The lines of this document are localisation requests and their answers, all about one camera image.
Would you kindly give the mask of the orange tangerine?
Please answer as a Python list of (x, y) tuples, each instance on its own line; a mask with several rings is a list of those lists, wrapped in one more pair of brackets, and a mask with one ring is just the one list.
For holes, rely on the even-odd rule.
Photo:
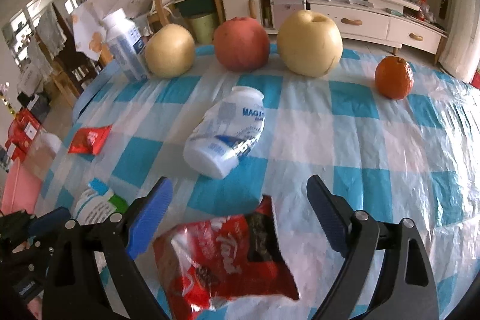
[(378, 92), (391, 100), (402, 100), (414, 85), (410, 64), (403, 58), (387, 56), (377, 65), (374, 81)]

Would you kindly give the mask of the grey round stool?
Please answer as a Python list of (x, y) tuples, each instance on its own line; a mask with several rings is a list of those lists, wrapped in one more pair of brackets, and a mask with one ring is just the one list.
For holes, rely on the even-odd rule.
[(23, 165), (31, 174), (44, 180), (61, 146), (62, 140), (55, 134), (40, 132), (32, 142)]

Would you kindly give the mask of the blue white checkered tablecloth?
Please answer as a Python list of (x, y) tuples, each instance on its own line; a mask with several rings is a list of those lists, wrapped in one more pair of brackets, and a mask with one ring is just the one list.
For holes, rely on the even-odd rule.
[[(414, 65), (412, 92), (391, 101), (374, 87), (378, 61), (345, 50), (337, 67), (318, 79), (291, 73), (278, 56), (247, 74), (226, 71), (213, 56), (197, 58), (175, 79), (132, 84), (118, 74), (75, 124), (111, 127), (101, 154), (61, 149), (36, 211), (73, 208), (91, 179), (131, 202), (165, 176), (174, 186), (160, 225), (167, 231), (243, 214), (269, 195), (299, 300), (242, 298), (202, 317), (309, 319), (343, 262), (307, 199), (306, 183), (318, 175), (355, 210), (383, 222), (415, 222), (433, 269), (439, 313), (446, 317), (479, 272), (479, 91)], [(185, 141), (237, 85), (264, 93), (264, 131), (225, 179), (201, 176), (185, 163)]]

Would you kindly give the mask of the red gift boxes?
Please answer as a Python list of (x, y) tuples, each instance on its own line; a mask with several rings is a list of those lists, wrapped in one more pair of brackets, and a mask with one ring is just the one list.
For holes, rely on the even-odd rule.
[(21, 109), (8, 129), (7, 156), (12, 161), (19, 159), (23, 162), (40, 130), (41, 124), (36, 117), (29, 110)]

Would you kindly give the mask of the green waste bin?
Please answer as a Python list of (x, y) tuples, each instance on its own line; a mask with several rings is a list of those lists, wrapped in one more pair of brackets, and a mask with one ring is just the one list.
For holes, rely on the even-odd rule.
[(219, 26), (216, 13), (193, 15), (187, 19), (195, 40), (200, 45), (210, 45), (216, 28)]

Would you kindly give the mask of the small red wrapper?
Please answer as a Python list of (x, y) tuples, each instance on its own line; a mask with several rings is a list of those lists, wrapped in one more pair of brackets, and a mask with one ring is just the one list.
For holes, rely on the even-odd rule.
[(110, 132), (112, 125), (106, 127), (83, 127), (72, 138), (68, 148), (70, 154), (100, 154)]

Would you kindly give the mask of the red apple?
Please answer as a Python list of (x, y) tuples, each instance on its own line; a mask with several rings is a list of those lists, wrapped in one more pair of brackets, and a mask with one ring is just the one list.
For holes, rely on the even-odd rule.
[(255, 71), (268, 62), (268, 36), (258, 21), (251, 17), (227, 20), (214, 32), (216, 58), (229, 71)]

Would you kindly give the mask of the pink plastic trash bucket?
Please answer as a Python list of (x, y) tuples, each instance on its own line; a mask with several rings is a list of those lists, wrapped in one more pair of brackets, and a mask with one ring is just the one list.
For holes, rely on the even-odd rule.
[(1, 198), (1, 212), (12, 214), (26, 211), (33, 214), (41, 192), (42, 182), (18, 158), (13, 162)]

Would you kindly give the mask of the left yellow pear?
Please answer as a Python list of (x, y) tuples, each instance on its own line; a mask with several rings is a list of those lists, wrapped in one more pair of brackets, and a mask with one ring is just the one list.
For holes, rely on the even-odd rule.
[(173, 78), (189, 71), (195, 59), (195, 43), (184, 27), (170, 23), (154, 34), (145, 47), (150, 72), (160, 78)]

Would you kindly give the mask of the green white wrapper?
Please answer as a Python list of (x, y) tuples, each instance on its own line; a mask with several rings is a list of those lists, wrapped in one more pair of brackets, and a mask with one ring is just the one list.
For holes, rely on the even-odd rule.
[(102, 223), (111, 214), (123, 214), (128, 203), (118, 196), (100, 179), (91, 179), (88, 187), (80, 194), (72, 212), (72, 217), (80, 225)]

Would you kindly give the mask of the red milk tea packet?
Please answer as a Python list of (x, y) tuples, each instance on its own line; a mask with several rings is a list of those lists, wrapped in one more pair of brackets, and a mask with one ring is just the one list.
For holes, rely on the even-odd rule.
[(248, 214), (179, 224), (152, 247), (173, 319), (196, 319), (243, 296), (299, 299), (279, 249), (270, 196)]

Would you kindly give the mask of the standing white blue bottle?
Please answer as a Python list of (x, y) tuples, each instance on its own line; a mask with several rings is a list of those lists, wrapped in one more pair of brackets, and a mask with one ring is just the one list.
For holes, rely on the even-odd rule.
[(118, 9), (103, 19), (106, 45), (128, 80), (146, 81), (151, 74), (144, 57), (145, 43), (134, 21), (123, 9)]

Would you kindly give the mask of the right yellow pear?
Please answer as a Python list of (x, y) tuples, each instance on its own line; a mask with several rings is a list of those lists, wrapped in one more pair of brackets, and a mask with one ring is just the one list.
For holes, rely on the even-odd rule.
[(301, 76), (325, 76), (343, 54), (343, 39), (334, 21), (326, 15), (299, 10), (282, 24), (277, 52), (285, 65)]

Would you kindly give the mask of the white plastic bottle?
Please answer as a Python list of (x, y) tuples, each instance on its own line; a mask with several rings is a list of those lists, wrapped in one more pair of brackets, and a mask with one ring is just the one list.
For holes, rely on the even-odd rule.
[(185, 142), (183, 158), (199, 174), (224, 179), (255, 148), (264, 126), (264, 93), (235, 86), (205, 112)]

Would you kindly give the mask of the yellow pear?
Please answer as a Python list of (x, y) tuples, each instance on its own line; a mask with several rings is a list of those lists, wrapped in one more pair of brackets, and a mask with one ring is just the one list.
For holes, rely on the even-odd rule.
[(195, 59), (195, 43), (184, 27), (170, 23), (154, 34), (145, 47), (150, 72), (160, 78), (173, 78), (189, 71)]
[(282, 24), (277, 52), (285, 65), (301, 76), (325, 76), (343, 54), (343, 39), (334, 21), (326, 15), (299, 10)]

